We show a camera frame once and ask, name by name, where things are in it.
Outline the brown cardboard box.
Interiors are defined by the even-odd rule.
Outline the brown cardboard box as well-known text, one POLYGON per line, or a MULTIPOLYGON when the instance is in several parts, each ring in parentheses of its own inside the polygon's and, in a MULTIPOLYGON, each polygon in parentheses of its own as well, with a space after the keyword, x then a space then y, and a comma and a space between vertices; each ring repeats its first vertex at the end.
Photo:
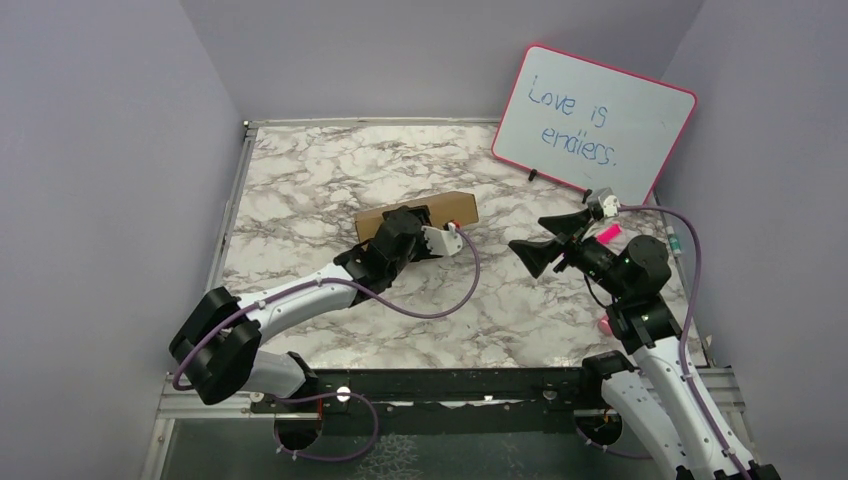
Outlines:
POLYGON ((451 221, 456 222, 460 227, 480 221, 476 198, 473 194, 449 191, 356 213, 353 219, 358 240, 362 242, 373 238, 384 221, 384 213, 402 206, 410 208, 426 206, 430 224, 436 227, 442 227, 451 221))

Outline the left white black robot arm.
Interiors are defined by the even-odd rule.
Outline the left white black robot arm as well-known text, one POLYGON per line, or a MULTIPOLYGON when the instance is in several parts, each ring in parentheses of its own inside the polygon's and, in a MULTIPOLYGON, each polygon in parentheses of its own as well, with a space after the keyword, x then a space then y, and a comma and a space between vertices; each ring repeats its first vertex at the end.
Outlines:
POLYGON ((379 296, 410 263, 433 258, 426 206, 382 214, 372 238, 337 255, 317 272, 282 286, 237 296, 220 286, 201 298, 168 350, 177 363, 173 386, 193 390, 206 405, 238 392, 269 394, 298 411, 313 401, 313 374, 296 353, 261 346, 322 314, 379 296))

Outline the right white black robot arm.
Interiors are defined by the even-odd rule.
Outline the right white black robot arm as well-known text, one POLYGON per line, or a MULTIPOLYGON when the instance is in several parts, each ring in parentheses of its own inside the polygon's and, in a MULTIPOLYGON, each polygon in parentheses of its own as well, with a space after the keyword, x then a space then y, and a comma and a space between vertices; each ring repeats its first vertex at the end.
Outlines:
POLYGON ((583 360, 579 398, 615 410, 666 479, 779 478, 740 441, 687 357, 686 329, 661 295, 671 276, 668 248, 639 235, 615 253, 586 234, 604 217, 590 208, 542 217, 552 239, 508 244, 533 277, 549 265, 573 267, 611 296, 608 321, 624 349, 583 360))

